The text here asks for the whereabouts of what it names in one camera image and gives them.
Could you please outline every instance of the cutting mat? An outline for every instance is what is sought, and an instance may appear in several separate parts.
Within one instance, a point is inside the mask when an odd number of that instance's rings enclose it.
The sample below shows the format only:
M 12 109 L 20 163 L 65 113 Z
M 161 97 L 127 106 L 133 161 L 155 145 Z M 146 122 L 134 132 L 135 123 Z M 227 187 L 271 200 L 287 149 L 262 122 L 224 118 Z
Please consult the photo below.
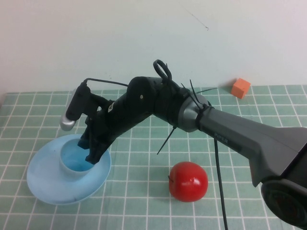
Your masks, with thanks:
M 96 91 L 117 99 L 125 91 Z M 307 86 L 254 86 L 243 100 L 229 88 L 204 95 L 217 109 L 275 127 L 307 127 Z M 53 206 L 32 196 L 26 169 L 33 155 L 56 137 L 85 130 L 82 117 L 71 132 L 59 128 L 69 92 L 10 93 L 0 109 L 0 229 L 6 230 L 223 230 L 213 140 L 201 132 L 171 131 L 151 116 L 111 146 L 106 183 L 80 204 Z M 220 145 L 230 230 L 293 230 L 265 206 L 251 184 L 248 161 Z M 167 175 L 180 161 L 201 165 L 209 176 L 206 196 L 181 203 L 168 192 Z

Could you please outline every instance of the light blue plate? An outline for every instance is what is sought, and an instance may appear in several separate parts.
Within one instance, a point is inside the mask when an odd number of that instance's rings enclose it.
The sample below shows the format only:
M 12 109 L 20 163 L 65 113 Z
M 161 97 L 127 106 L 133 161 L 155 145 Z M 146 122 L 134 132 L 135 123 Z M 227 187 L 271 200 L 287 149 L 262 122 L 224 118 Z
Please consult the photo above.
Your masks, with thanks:
M 73 134 L 54 139 L 32 158 L 27 170 L 27 183 L 39 200 L 53 205 L 77 203 L 90 197 L 105 182 L 111 168 L 108 150 L 81 179 L 67 181 L 60 173 L 59 158 L 62 146 L 67 141 L 80 137 L 79 134 Z

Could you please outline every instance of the cable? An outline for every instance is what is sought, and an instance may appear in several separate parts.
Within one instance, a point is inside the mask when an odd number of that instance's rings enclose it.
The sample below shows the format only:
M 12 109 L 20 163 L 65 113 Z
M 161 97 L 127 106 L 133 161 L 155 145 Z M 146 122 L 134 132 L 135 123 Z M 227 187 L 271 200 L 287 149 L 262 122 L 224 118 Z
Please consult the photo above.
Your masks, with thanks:
M 198 93 L 201 93 L 201 92 L 207 92 L 207 91 L 210 91 L 210 90 L 216 90 L 217 88 L 211 88 L 211 89 L 207 89 L 207 90 L 202 90 L 202 91 L 198 91 L 196 94 Z
M 199 108 L 199 110 L 201 110 L 200 106 L 197 104 L 197 102 L 195 101 L 195 99 L 192 97 L 192 95 L 190 94 L 189 91 L 187 91 L 188 95 L 190 96 L 190 98 L 192 99 L 192 101 L 196 104 L 196 106 Z
M 172 80 L 172 73 L 171 71 L 169 71 L 168 67 L 167 67 L 167 64 L 164 64 L 163 61 L 157 59 L 156 61 L 153 62 L 153 67 L 154 67 L 154 70 L 157 72 L 157 74 L 166 82 L 169 82 Z
M 221 170 L 220 170 L 220 162 L 219 162 L 219 150 L 218 150 L 218 147 L 217 147 L 217 140 L 215 140 L 215 139 L 214 139 L 214 149 L 215 149 L 215 161 L 216 161 L 217 178 L 219 180 L 219 187 L 220 187 L 223 221 L 224 221 L 225 230 L 228 230 L 227 219 L 226 219 L 226 211 L 225 211 L 225 202 L 224 202 L 224 193 L 223 193 L 223 186 L 222 186 L 222 178 L 221 178 Z
M 201 104 L 200 101 L 198 100 L 197 96 L 196 96 L 196 93 L 195 93 L 194 87 L 193 87 L 193 85 L 192 85 L 191 79 L 190 79 L 190 84 L 191 84 L 191 88 L 192 88 L 192 90 L 193 90 L 193 94 L 194 94 L 194 97 L 195 97 L 196 101 L 197 101 L 199 104 Z
M 116 82 L 116 81 L 110 81 L 110 80 L 101 80 L 101 79 L 95 79 L 95 78 L 87 78 L 83 82 L 87 83 L 87 81 L 99 81 L 99 82 L 110 83 L 110 84 L 115 84 L 115 85 L 122 85 L 122 86 L 128 87 L 127 84 Z

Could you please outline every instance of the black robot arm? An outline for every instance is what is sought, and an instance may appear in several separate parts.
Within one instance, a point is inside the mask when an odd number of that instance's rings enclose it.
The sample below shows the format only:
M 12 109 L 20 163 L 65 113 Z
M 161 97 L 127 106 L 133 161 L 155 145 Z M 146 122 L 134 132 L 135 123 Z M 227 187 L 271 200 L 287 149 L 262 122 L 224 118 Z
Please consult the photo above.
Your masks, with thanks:
M 88 116 L 78 144 L 90 149 L 86 160 L 99 162 L 117 137 L 155 115 L 187 132 L 198 129 L 248 158 L 253 185 L 263 183 L 271 211 L 307 229 L 307 129 L 274 128 L 216 110 L 205 97 L 175 84 L 163 62 L 157 60 L 154 67 L 160 78 L 132 79 L 116 101 L 92 94 L 86 81 L 74 92 L 60 124 L 70 130 L 81 114 Z

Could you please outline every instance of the orange cube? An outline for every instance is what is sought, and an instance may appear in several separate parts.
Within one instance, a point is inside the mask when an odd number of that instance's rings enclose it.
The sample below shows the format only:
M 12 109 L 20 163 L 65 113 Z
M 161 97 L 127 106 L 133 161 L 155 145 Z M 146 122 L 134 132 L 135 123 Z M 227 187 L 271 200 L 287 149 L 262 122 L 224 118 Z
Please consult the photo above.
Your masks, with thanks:
M 243 99 L 245 94 L 248 92 L 250 83 L 242 78 L 239 78 L 233 85 L 231 94 L 237 98 Z

